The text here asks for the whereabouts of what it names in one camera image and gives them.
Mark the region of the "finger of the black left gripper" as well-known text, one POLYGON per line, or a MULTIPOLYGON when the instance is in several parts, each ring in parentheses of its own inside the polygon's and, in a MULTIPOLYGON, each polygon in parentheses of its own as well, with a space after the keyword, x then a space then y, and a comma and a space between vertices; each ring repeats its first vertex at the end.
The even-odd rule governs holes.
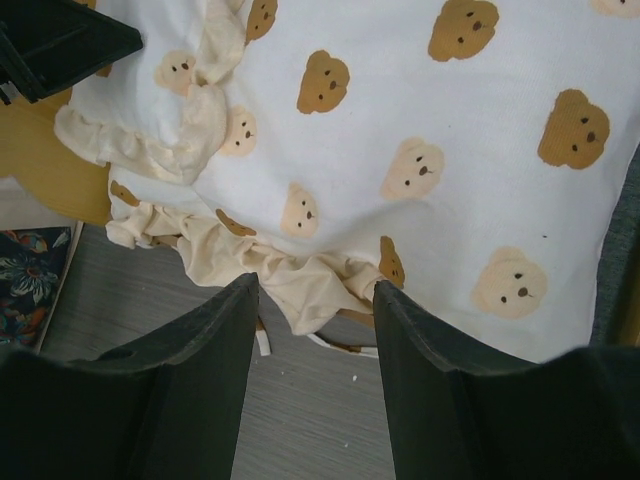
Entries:
POLYGON ((140 32, 76 1, 1 3, 1 100, 36 103, 143 48, 140 32))

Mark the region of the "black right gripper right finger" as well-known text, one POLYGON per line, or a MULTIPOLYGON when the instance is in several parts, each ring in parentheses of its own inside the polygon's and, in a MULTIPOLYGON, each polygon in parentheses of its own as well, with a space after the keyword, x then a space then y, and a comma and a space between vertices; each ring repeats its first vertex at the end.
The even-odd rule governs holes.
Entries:
POLYGON ((431 315, 392 283, 374 321, 399 479, 635 479, 639 351, 580 347, 542 364, 431 315))

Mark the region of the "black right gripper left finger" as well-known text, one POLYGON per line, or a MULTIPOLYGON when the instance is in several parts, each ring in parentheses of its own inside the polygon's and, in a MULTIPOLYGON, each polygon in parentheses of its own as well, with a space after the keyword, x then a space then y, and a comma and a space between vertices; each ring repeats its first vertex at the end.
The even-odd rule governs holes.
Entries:
POLYGON ((227 479, 259 284, 244 274, 191 312, 99 358, 1 350, 5 479, 227 479))

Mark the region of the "wooden pet bed frame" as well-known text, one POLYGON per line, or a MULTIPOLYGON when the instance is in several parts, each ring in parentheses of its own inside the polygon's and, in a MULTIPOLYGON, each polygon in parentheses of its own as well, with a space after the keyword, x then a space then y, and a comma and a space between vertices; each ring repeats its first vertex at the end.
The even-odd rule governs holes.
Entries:
POLYGON ((110 219, 109 170, 81 159, 54 134, 55 116, 71 93, 37 103, 18 97, 1 106, 1 175, 14 177, 53 211, 103 226, 110 219))

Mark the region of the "bear print white cushion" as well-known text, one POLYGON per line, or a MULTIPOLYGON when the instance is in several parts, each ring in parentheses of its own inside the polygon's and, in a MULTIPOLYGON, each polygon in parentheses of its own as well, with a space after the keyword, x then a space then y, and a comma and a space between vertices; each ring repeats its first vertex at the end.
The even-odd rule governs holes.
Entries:
POLYGON ((635 1, 100 1, 142 50, 54 131, 109 170, 108 238, 202 287, 254 272, 291 331, 388 280, 542 362, 589 342, 639 143, 635 1))

